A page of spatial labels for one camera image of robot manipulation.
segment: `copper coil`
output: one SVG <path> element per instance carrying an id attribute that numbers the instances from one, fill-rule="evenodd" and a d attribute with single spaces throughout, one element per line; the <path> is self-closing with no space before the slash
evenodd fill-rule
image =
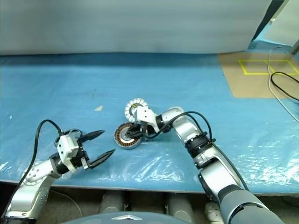
<path id="1" fill-rule="evenodd" d="M 120 125 L 116 129 L 116 131 L 114 133 L 114 139 L 119 146 L 126 147 L 126 148 L 133 148 L 138 143 L 140 143 L 140 141 L 141 141 L 140 138 L 131 139 L 126 136 L 126 132 L 131 126 L 133 126 L 133 123 L 125 123 L 125 124 Z"/>

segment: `circular metal part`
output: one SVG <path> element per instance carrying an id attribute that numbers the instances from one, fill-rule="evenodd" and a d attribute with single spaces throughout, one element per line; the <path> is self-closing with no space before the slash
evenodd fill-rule
<path id="1" fill-rule="evenodd" d="M 130 100 L 125 107 L 125 116 L 129 122 L 134 122 L 134 113 L 138 106 L 148 106 L 148 104 L 141 98 Z"/>
<path id="2" fill-rule="evenodd" d="M 120 125 L 115 133 L 114 133 L 114 139 L 116 143 L 127 150 L 135 148 L 139 145 L 141 142 L 141 138 L 129 138 L 126 136 L 127 130 L 132 126 L 132 123 L 125 123 Z"/>

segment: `cardboard floor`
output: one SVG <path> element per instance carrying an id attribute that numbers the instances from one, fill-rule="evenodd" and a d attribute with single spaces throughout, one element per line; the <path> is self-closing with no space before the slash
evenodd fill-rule
<path id="1" fill-rule="evenodd" d="M 238 52 L 219 54 L 218 59 L 234 97 L 237 98 L 273 98 L 268 88 L 269 73 L 267 71 L 268 53 Z M 271 54 L 270 71 L 282 71 L 299 80 L 299 63 L 290 54 Z M 298 84 L 287 76 L 275 75 L 277 85 L 293 96 L 299 97 Z M 280 98 L 287 96 L 272 89 Z"/>

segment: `white cable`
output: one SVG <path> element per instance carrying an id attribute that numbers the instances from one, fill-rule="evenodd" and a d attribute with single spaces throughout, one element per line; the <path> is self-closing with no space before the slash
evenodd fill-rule
<path id="1" fill-rule="evenodd" d="M 284 105 L 283 102 L 281 102 L 281 100 L 278 98 L 278 96 L 273 92 L 273 90 L 271 89 L 271 72 L 270 72 L 270 59 L 271 59 L 271 52 L 275 49 L 275 48 L 280 48 L 281 46 L 278 45 L 274 48 L 272 48 L 270 51 L 269 51 L 269 59 L 268 59 L 268 65 L 267 65 L 267 70 L 268 70 L 268 73 L 269 73 L 269 79 L 268 79 L 268 87 L 269 87 L 269 90 L 270 92 L 273 94 L 273 96 L 279 101 L 279 103 L 285 108 L 286 111 L 288 111 L 288 113 L 295 119 L 295 121 L 297 121 L 299 123 L 299 119 L 295 117 L 294 114 L 292 114 L 292 112 Z"/>
<path id="2" fill-rule="evenodd" d="M 58 192 L 58 191 L 55 191 L 55 190 L 51 190 L 51 191 L 54 192 L 54 193 L 56 193 L 56 194 L 58 194 L 58 195 L 65 196 L 65 197 L 67 197 L 68 199 L 70 199 L 72 202 L 74 202 L 74 204 L 76 205 L 76 207 L 78 208 L 78 210 L 79 210 L 79 212 L 80 212 L 80 216 L 83 217 L 83 215 L 82 215 L 82 211 L 81 211 L 79 205 L 77 204 L 77 202 L 75 202 L 74 199 L 72 199 L 70 196 L 68 196 L 68 195 L 66 195 L 66 194 L 63 194 L 63 193 L 60 193 L 60 192 Z"/>

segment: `floor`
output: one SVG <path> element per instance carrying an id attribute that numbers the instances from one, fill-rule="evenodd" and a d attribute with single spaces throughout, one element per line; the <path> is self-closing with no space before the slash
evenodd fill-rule
<path id="1" fill-rule="evenodd" d="M 82 210 L 83 216 L 98 214 L 104 190 L 51 188 L 72 197 Z M 12 192 L 12 185 L 1 183 L 1 209 L 7 195 Z M 127 191 L 126 200 L 131 211 L 150 211 L 164 213 L 165 193 Z M 189 194 L 189 200 L 194 211 L 196 224 L 210 224 L 205 215 L 205 204 L 208 198 L 204 194 Z M 299 198 L 272 196 L 260 197 L 260 200 L 275 212 L 285 224 L 299 223 Z M 37 224 L 58 224 L 79 218 L 75 204 L 67 197 L 50 192 L 46 206 L 41 213 Z"/>

